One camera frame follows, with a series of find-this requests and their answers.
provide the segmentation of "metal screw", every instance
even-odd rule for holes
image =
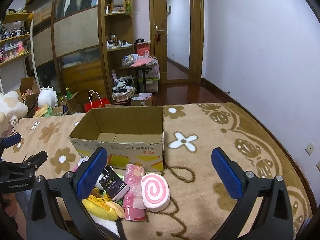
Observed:
[[[276,180],[277,180],[277,181],[283,181],[283,178],[282,178],[280,175],[277,175],[277,176],[276,176]]]
[[[38,177],[36,178],[36,181],[38,181],[38,182],[40,182],[41,180],[43,180],[43,176],[42,176],[42,175],[40,175],[40,176],[38,176]]]
[[[70,179],[73,176],[73,172],[72,171],[68,171],[65,175],[64,175],[67,179]]]
[[[254,173],[252,171],[247,171],[245,175],[250,179],[254,177]]]

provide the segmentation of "baseboard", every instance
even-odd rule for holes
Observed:
[[[212,84],[210,81],[206,80],[205,78],[201,78],[201,84],[210,92],[214,93],[217,98],[219,98],[222,102],[231,102],[235,105],[242,108],[244,111],[246,111],[259,125],[263,127],[263,129],[271,136],[271,138],[277,143],[277,145],[280,147],[280,149],[284,152],[288,160],[290,161],[291,165],[295,169],[296,173],[298,174],[303,187],[307,193],[307,197],[310,202],[312,214],[314,215],[317,211],[317,203],[315,196],[311,190],[310,184],[307,180],[307,178],[304,176],[303,172],[300,170],[300,167],[295,162],[295,160],[292,158],[292,156],[289,154],[289,152],[284,148],[284,146],[281,144],[281,142],[269,131],[268,128],[266,128],[253,114],[251,114],[247,109],[245,109],[238,101],[234,100],[232,97],[227,95],[225,92],[223,92],[220,88],[218,88],[216,85]]]
[[[181,65],[180,63],[170,59],[167,57],[167,61],[169,63],[171,63],[172,65],[174,65],[176,68],[178,68],[179,70],[181,70],[183,73],[187,74],[188,75],[188,72],[189,72],[189,69],[186,68],[184,65]]]

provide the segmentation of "pink spiral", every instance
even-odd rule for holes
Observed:
[[[163,179],[155,176],[154,174],[147,174],[146,176],[144,176],[142,178],[141,182],[145,182],[146,180],[147,183],[145,185],[144,188],[144,194],[146,196],[146,199],[148,202],[150,202],[151,204],[159,204],[161,203],[164,199],[165,199],[165,195],[167,194],[167,188],[165,186],[165,183],[163,181]],[[149,195],[153,196],[153,197],[157,197],[156,200],[152,200]]]

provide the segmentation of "beige floral blanket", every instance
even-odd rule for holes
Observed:
[[[170,204],[159,212],[146,212],[146,221],[117,220],[105,229],[112,239],[210,239],[236,204],[211,164],[211,152],[221,147],[243,170],[257,176],[284,177],[290,195],[294,231],[297,232],[311,208],[294,168],[266,131],[233,103],[205,103],[164,107],[165,170]],[[3,159],[22,162],[25,155],[44,150],[48,160],[37,174],[47,179],[61,177],[80,159],[68,136],[84,114],[26,118],[15,131],[21,143],[6,149]],[[248,232],[259,209],[258,199],[242,234]],[[65,206],[59,205],[66,219]]]

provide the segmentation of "person's hand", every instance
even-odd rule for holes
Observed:
[[[14,217],[17,212],[17,200],[14,196],[14,193],[11,194],[3,194],[2,195],[3,199],[8,200],[8,205],[4,208],[4,211],[10,216]]]

